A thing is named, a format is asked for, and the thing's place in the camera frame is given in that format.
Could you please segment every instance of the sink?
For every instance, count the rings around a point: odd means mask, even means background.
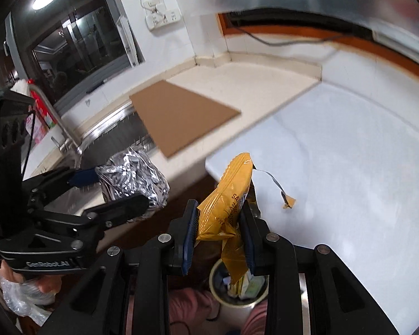
[[[104,165],[117,152],[132,144],[143,145],[146,152],[155,148],[152,138],[131,102],[105,117],[89,130],[82,141],[82,155],[69,150],[56,167],[90,169]],[[91,200],[101,193],[99,183],[84,188],[72,188],[48,204],[45,209],[64,214],[80,214]]]

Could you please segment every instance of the brown cardboard sheet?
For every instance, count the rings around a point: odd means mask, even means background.
[[[236,109],[167,81],[159,81],[130,99],[166,157],[240,114]]]

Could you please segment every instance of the wall socket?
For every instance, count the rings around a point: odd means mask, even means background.
[[[164,0],[148,0],[143,5],[154,10],[152,12],[146,11],[146,25],[149,31],[181,20],[180,10],[178,8],[166,9]]]

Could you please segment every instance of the silver foil wrapper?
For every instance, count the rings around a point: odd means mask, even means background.
[[[127,150],[114,154],[105,165],[97,166],[95,171],[106,203],[141,193],[150,201],[149,210],[143,218],[151,217],[155,209],[166,206],[168,182],[149,160],[141,145],[134,144]]]

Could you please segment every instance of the metal screw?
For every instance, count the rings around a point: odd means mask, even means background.
[[[120,248],[117,246],[111,246],[108,250],[107,250],[107,254],[110,257],[113,257],[115,255],[117,255],[120,252]]]
[[[79,239],[75,239],[74,241],[72,241],[71,246],[74,250],[78,250],[84,246],[84,243],[82,243],[82,241],[80,241]]]
[[[267,239],[268,241],[279,241],[279,235],[276,233],[268,233],[265,236],[265,239]]]
[[[171,235],[170,234],[168,234],[168,233],[165,233],[165,234],[160,234],[159,236],[158,236],[158,240],[161,242],[161,243],[166,243],[166,242],[168,242],[168,241],[170,241],[171,240]]]
[[[331,252],[331,248],[326,246],[326,244],[321,244],[317,247],[317,251],[320,252],[322,255],[328,255]]]
[[[87,213],[87,218],[90,220],[95,219],[97,216],[98,214],[96,212]]]

